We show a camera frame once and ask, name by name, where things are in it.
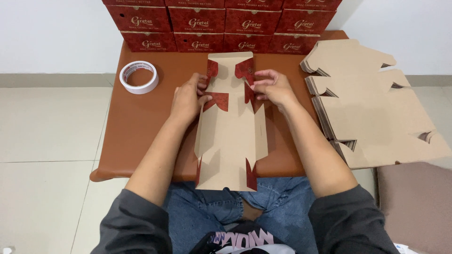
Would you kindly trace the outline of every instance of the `blue jeans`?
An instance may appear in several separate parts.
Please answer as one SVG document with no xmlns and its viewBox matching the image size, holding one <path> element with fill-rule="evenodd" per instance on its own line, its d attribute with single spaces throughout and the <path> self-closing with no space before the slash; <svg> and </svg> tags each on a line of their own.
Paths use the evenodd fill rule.
<svg viewBox="0 0 452 254">
<path fill-rule="evenodd" d="M 242 199 L 263 210 L 255 222 L 299 254 L 317 254 L 308 211 L 315 200 L 306 177 L 258 178 L 257 192 L 195 190 L 194 182 L 172 183 L 164 208 L 174 254 L 187 254 L 208 233 L 243 215 Z"/>
</svg>

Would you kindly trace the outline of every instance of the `double-sided tape roll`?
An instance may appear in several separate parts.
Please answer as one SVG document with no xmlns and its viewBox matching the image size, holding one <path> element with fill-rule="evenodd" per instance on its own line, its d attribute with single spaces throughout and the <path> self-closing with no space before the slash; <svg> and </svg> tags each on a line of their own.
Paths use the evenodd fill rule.
<svg viewBox="0 0 452 254">
<path fill-rule="evenodd" d="M 152 79 L 146 84 L 140 86 L 132 86 L 127 84 L 127 79 L 129 78 L 130 74 L 132 74 L 136 70 L 141 69 L 152 71 Z M 119 75 L 119 80 L 121 81 L 121 84 L 127 89 L 127 91 L 131 92 L 132 94 L 145 94 L 151 92 L 157 86 L 157 84 L 159 83 L 159 76 L 157 75 L 157 70 L 152 64 L 146 61 L 135 61 L 124 66 L 124 68 L 121 70 L 121 74 Z"/>
</svg>

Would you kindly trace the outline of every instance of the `right hand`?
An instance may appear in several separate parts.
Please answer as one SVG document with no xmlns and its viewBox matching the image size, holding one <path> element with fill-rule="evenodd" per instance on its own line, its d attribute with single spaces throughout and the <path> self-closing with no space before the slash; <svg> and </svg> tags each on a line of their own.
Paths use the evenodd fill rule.
<svg viewBox="0 0 452 254">
<path fill-rule="evenodd" d="M 251 86 L 251 89 L 253 89 L 255 93 L 260 93 L 257 95 L 258 100 L 269 99 L 278 107 L 280 112 L 283 112 L 289 104 L 298 103 L 286 75 L 275 70 L 257 71 L 254 75 L 270 78 L 255 81 L 254 85 Z"/>
</svg>

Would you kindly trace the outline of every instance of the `beige cushion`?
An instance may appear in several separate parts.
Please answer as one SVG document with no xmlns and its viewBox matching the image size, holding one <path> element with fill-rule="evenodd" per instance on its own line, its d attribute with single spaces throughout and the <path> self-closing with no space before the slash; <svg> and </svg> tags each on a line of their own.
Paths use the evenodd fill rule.
<svg viewBox="0 0 452 254">
<path fill-rule="evenodd" d="M 377 170 L 391 240 L 429 254 L 452 253 L 452 171 L 425 162 Z"/>
</svg>

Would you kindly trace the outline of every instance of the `brown table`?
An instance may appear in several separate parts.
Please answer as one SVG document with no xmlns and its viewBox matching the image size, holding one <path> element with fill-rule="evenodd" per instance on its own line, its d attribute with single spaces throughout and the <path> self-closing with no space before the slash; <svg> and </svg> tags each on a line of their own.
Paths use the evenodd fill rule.
<svg viewBox="0 0 452 254">
<path fill-rule="evenodd" d="M 344 31 L 325 31 L 321 40 L 347 39 Z M 319 125 L 304 82 L 308 76 L 299 67 L 305 56 L 254 54 L 256 70 L 275 69 L 289 78 L 298 101 Z M 157 87 L 147 94 L 136 95 L 125 90 L 119 72 L 132 61 L 148 61 L 159 74 Z M 118 70 L 108 113 L 104 145 L 99 167 L 90 179 L 95 182 L 117 177 L 130 177 L 140 163 L 161 126 L 170 115 L 174 89 L 187 81 L 194 72 L 205 74 L 207 53 L 152 52 L 132 53 L 122 45 Z M 258 160 L 259 177 L 287 177 L 305 175 L 284 116 L 271 102 L 265 102 L 268 156 Z M 197 120 L 185 133 L 176 160 L 173 181 L 193 181 L 197 158 L 194 153 Z"/>
</svg>

